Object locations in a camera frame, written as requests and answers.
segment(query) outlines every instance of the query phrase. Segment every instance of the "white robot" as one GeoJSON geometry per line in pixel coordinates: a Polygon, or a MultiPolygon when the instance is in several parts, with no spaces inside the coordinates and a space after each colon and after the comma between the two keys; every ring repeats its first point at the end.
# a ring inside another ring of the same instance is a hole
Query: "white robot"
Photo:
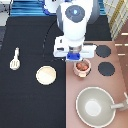
{"type": "Polygon", "coordinates": [[[44,13],[47,15],[56,14],[58,6],[65,0],[44,0],[44,13]]]}
{"type": "Polygon", "coordinates": [[[66,61],[93,58],[97,46],[83,43],[87,24],[93,24],[100,15],[98,0],[63,2],[56,15],[58,27],[64,35],[55,39],[54,57],[66,57],[66,61]]]}

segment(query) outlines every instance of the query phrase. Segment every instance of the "mug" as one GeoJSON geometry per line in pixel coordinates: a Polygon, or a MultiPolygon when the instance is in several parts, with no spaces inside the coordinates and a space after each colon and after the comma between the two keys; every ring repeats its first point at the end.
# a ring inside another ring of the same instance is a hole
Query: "mug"
{"type": "Polygon", "coordinates": [[[77,68],[77,66],[76,66],[76,64],[79,63],[79,62],[75,62],[75,63],[74,63],[73,70],[74,70],[74,73],[75,73],[77,76],[79,76],[79,77],[81,77],[81,78],[84,78],[84,77],[86,77],[86,76],[89,74],[89,72],[90,72],[90,70],[91,70],[91,63],[90,63],[90,61],[87,60],[87,59],[83,59],[82,62],[84,62],[84,63],[86,63],[86,64],[88,65],[89,68],[88,68],[87,70],[85,70],[85,71],[80,71],[80,70],[77,68]]]}

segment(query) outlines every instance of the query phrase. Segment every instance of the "bowl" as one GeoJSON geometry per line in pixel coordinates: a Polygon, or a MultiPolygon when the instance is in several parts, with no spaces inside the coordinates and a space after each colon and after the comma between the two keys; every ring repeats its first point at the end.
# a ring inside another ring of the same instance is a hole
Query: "bowl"
{"type": "Polygon", "coordinates": [[[94,128],[108,126],[114,119],[116,110],[111,109],[113,98],[99,87],[82,90],[76,99],[76,111],[80,119],[94,128]]]}
{"type": "Polygon", "coordinates": [[[73,70],[74,70],[74,73],[75,73],[77,76],[79,76],[79,77],[81,77],[81,78],[84,78],[84,77],[86,77],[86,76],[90,73],[90,70],[91,70],[91,63],[90,63],[90,61],[87,60],[87,59],[84,59],[82,62],[77,62],[77,63],[75,62],[75,63],[74,63],[73,70]],[[87,70],[81,71],[80,69],[78,69],[78,68],[77,68],[77,64],[78,64],[78,63],[85,63],[85,64],[88,66],[87,70]]]}
{"type": "Polygon", "coordinates": [[[56,71],[51,66],[43,66],[37,71],[36,78],[39,83],[50,85],[56,79],[56,71]]]}

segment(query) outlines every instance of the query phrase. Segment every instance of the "beige table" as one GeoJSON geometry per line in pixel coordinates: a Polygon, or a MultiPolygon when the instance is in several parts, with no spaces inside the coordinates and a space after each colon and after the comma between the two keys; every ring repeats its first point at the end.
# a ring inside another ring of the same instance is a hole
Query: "beige table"
{"type": "MultiPolygon", "coordinates": [[[[74,74],[73,63],[66,63],[66,128],[90,128],[81,121],[75,109],[77,95],[86,87],[94,86],[105,89],[113,97],[115,103],[125,100],[123,93],[126,88],[115,43],[112,41],[93,41],[92,43],[107,45],[111,48],[112,53],[107,58],[101,58],[95,54],[94,58],[89,59],[92,69],[84,80],[74,74]],[[115,73],[111,77],[102,76],[98,71],[98,65],[104,61],[111,62],[115,67],[115,73]]],[[[106,128],[128,128],[128,110],[123,112],[117,110],[114,121],[106,128]]]]}

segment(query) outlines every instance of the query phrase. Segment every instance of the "white bowl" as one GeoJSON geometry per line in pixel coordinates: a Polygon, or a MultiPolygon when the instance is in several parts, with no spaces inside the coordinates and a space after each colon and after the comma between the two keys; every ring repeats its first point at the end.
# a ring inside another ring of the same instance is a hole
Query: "white bowl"
{"type": "Polygon", "coordinates": [[[76,100],[76,110],[80,119],[91,127],[106,127],[114,119],[116,109],[111,109],[113,98],[99,87],[82,90],[76,100]]]}
{"type": "Polygon", "coordinates": [[[56,71],[50,66],[43,66],[37,71],[36,78],[39,83],[49,85],[55,81],[56,71]]]}

